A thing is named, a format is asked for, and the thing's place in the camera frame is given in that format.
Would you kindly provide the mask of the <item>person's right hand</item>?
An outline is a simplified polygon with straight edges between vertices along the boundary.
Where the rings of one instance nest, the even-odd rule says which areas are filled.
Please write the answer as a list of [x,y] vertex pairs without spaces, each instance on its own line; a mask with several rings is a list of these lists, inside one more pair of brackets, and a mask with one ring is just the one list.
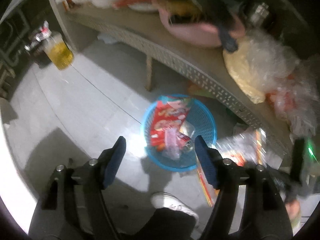
[[295,199],[285,204],[289,219],[293,221],[300,216],[300,202]]

